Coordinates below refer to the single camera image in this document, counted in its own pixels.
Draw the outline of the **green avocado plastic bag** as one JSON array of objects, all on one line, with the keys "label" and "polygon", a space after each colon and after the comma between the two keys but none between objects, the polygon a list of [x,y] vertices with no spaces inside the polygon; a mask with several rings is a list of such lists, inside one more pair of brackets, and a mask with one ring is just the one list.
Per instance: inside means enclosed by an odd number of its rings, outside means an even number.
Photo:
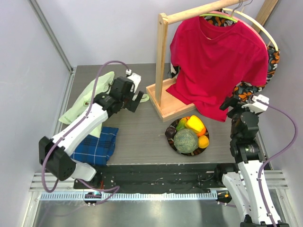
[{"label": "green avocado plastic bag", "polygon": [[[68,109],[59,121],[68,127],[53,138],[67,138],[78,135],[80,132],[84,137],[91,135],[99,138],[102,123],[113,114],[112,106],[114,99],[109,95],[114,81],[114,72],[109,72],[94,79],[82,91],[75,103]],[[141,102],[146,102],[149,98],[143,94]]]}]

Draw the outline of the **orange fruit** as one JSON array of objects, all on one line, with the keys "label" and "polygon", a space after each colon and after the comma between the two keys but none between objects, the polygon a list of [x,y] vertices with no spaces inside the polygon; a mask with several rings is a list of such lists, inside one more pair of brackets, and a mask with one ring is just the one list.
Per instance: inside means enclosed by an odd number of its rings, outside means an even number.
[{"label": "orange fruit", "polygon": [[206,133],[206,127],[204,127],[199,133],[197,133],[197,137],[203,136]]}]

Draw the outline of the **yellow lemon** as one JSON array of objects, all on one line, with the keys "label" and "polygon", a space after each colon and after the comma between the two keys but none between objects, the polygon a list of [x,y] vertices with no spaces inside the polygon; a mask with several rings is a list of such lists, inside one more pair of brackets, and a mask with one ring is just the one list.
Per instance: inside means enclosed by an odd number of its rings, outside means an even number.
[{"label": "yellow lemon", "polygon": [[206,148],[209,146],[209,138],[205,135],[202,135],[198,138],[198,147]]}]

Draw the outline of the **dark purple fruit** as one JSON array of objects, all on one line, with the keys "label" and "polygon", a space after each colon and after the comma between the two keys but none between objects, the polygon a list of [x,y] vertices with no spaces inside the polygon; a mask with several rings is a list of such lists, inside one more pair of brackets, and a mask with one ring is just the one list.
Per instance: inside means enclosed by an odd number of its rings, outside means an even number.
[{"label": "dark purple fruit", "polygon": [[172,139],[174,138],[175,134],[177,133],[177,130],[175,127],[168,127],[165,131],[165,136],[168,138],[168,139]]}]

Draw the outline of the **yellow bell pepper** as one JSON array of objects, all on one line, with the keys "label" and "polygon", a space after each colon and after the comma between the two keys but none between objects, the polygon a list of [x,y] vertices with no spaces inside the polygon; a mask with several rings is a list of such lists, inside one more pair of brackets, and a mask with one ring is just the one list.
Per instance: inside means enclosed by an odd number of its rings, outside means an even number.
[{"label": "yellow bell pepper", "polygon": [[195,115],[186,118],[185,127],[192,129],[195,133],[200,133],[205,129],[203,122]]}]

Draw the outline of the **green cantaloupe melon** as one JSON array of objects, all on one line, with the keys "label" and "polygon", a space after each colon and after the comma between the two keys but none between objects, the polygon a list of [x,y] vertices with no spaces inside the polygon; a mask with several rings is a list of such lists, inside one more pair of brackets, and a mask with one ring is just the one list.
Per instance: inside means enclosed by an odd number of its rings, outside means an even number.
[{"label": "green cantaloupe melon", "polygon": [[198,148],[198,137],[191,129],[178,131],[173,138],[173,142],[179,153],[191,153]]}]

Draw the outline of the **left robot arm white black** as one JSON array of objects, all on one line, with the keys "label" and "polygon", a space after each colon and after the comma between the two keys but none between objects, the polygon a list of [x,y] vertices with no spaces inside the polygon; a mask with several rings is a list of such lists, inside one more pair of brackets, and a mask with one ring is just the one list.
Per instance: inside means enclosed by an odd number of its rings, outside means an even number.
[{"label": "left robot arm white black", "polygon": [[89,106],[72,124],[52,138],[43,137],[38,143],[39,161],[58,180],[70,177],[84,180],[91,189],[100,185],[101,177],[95,168],[71,158],[76,147],[95,129],[121,109],[135,112],[143,96],[136,92],[141,76],[133,73],[128,77],[118,77],[108,92],[97,94]]}]

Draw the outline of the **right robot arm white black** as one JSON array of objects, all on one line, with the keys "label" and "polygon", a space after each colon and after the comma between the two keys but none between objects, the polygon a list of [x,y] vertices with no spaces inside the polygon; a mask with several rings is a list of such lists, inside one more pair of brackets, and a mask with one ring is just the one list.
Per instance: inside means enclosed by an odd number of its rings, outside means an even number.
[{"label": "right robot arm white black", "polygon": [[218,164],[214,182],[226,187],[241,217],[242,227],[286,227],[272,202],[264,173],[264,156],[256,141],[259,115],[267,110],[269,98],[251,95],[243,102],[227,97],[220,106],[229,107],[231,118],[230,152],[234,164]]}]

